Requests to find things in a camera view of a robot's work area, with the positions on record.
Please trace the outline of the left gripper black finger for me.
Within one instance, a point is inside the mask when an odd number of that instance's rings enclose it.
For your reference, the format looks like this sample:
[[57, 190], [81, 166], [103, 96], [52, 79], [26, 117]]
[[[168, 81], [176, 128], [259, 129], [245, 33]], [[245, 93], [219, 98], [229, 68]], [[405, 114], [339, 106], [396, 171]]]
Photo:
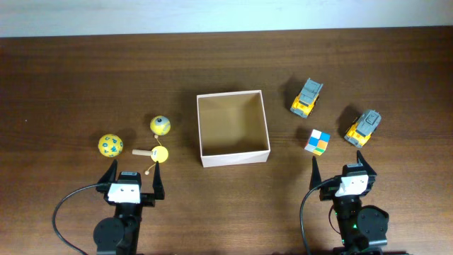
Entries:
[[161, 179], [160, 164], [158, 161], [155, 164], [152, 187], [154, 189], [155, 195], [164, 195], [165, 194], [164, 185], [163, 185], [163, 182]]
[[98, 180], [99, 184], [109, 184], [113, 183], [116, 178], [117, 173], [117, 160], [114, 159], [108, 170], [102, 175]]

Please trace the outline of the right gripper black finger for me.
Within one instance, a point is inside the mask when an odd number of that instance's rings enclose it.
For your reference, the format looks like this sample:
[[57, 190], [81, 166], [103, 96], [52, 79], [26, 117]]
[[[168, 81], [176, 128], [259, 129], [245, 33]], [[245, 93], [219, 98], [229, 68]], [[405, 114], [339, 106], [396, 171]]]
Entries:
[[363, 165], [368, 176], [376, 176], [376, 171], [367, 163], [360, 150], [357, 150], [357, 162]]
[[322, 182], [316, 157], [313, 156], [311, 161], [312, 161], [312, 171], [311, 171], [311, 180], [310, 180], [310, 184], [309, 184], [310, 190], [314, 189]]

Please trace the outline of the yellow grey mixer truck toy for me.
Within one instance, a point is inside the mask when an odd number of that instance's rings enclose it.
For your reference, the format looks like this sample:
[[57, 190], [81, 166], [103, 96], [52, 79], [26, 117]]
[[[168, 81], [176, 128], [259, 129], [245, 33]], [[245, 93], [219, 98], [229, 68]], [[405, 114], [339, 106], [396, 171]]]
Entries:
[[362, 148], [369, 141], [381, 120], [382, 117], [377, 111], [371, 109], [366, 110], [348, 128], [344, 136], [345, 140], [357, 148]]

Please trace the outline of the small colourful puzzle cube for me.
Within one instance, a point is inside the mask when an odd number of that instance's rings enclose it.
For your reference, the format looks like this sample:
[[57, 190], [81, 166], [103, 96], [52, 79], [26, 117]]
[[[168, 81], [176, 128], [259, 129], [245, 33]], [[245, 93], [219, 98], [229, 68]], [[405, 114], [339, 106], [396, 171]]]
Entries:
[[313, 129], [304, 149], [320, 156], [326, 151], [330, 138], [328, 133]]

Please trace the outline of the yellow grey dump truck toy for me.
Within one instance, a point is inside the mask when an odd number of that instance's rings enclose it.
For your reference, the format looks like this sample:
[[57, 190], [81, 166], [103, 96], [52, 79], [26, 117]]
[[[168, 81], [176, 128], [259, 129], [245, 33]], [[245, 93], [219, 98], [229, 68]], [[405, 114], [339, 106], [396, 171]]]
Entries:
[[305, 85], [294, 99], [290, 111], [302, 118], [307, 118], [319, 99], [322, 87], [323, 84], [308, 78]]

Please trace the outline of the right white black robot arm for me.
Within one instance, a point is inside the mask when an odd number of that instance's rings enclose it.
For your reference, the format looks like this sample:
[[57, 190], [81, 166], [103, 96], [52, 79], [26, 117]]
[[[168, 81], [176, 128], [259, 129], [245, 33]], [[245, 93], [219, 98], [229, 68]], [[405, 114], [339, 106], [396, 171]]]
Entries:
[[321, 179], [316, 157], [312, 158], [309, 190], [319, 191], [321, 201], [331, 201], [336, 213], [342, 247], [334, 254], [382, 254], [387, 245], [389, 214], [374, 206], [362, 204], [376, 181], [376, 171], [357, 152], [357, 162], [346, 164], [341, 175]]

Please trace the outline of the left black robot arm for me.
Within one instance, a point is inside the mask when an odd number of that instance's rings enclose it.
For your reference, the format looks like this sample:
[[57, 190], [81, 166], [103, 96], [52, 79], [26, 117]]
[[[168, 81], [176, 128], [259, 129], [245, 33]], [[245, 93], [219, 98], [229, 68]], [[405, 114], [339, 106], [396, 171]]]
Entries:
[[98, 181], [96, 190], [103, 194], [107, 204], [115, 207], [112, 217], [101, 220], [93, 231], [97, 255], [129, 255], [137, 253], [142, 211], [153, 208], [156, 201], [165, 198], [160, 166], [156, 163], [152, 193], [141, 192], [139, 172], [117, 172], [115, 159]]

